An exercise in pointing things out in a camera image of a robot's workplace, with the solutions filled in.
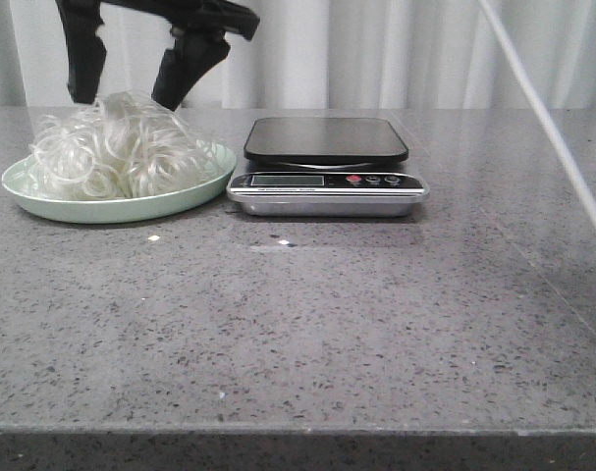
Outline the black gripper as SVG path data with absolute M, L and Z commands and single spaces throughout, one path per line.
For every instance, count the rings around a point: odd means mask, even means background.
M 122 0 L 108 4 L 164 18 L 180 28 L 222 29 L 252 40 L 260 19 L 248 7 L 230 1 Z M 91 104 L 98 91 L 106 49 L 97 35 L 103 25 L 99 1 L 57 0 L 65 34 L 67 87 L 75 103 Z M 151 98 L 175 111 L 194 85 L 230 51 L 224 31 L 187 31 L 164 52 Z

